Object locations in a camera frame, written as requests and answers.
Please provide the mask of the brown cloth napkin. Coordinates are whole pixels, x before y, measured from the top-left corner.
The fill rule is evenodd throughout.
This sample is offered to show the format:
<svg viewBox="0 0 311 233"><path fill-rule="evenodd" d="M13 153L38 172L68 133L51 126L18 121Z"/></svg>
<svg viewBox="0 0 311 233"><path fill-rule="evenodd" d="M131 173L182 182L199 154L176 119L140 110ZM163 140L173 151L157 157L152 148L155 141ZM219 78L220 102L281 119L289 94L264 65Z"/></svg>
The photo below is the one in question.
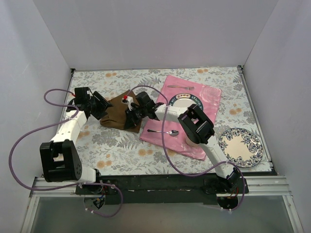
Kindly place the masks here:
<svg viewBox="0 0 311 233"><path fill-rule="evenodd" d="M118 130L125 130L128 132L139 133L141 122L135 126L134 128L125 129L124 125L126 122L126 114L125 110L127 109L127 105L121 102L121 99L127 95L129 90L125 91L124 93L114 97L109 102L113 105L112 107L107 108L105 115L103 118L100 119L100 124L107 128L114 128Z"/></svg>

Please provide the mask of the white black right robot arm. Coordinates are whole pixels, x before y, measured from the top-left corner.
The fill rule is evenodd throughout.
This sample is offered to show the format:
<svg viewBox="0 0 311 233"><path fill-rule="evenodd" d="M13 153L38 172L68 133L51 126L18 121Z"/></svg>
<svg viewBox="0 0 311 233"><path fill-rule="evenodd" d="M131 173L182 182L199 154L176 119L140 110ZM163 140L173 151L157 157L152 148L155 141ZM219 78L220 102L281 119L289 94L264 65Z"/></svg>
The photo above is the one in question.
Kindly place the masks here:
<svg viewBox="0 0 311 233"><path fill-rule="evenodd" d="M238 182L242 182L242 188L239 189L245 193L246 183L240 169L232 162L228 161L222 149L218 145L215 137L214 125L208 116L196 104L185 107L173 107L162 102L155 103L150 99L146 92L141 92L136 96L138 104L135 104L133 98L125 95L121 102L127 105L126 113L126 128L135 126L142 118L148 117L157 121L162 121L161 139L165 154L166 143L164 141L164 123L165 120L179 123L188 140L194 145L200 147L205 152L206 156L212 162L213 166L208 170L198 174L186 174L178 170L170 159L170 165L181 175L186 177L202 176L212 169L216 172L218 184L220 188L231 193L238 187Z"/></svg>

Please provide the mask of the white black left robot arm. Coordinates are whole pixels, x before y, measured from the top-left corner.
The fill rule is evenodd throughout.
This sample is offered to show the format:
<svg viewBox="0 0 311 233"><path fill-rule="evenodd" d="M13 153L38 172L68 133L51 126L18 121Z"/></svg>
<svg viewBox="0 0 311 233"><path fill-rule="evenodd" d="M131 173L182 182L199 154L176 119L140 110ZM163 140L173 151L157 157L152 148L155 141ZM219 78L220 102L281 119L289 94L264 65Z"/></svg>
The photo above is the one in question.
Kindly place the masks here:
<svg viewBox="0 0 311 233"><path fill-rule="evenodd" d="M82 165L76 141L90 116L100 120L112 106L97 91L92 92L88 87L75 88L74 98L66 107L65 122L50 142L42 143L39 148L47 182L86 183L92 194L103 190L103 181L97 178L99 171Z"/></svg>

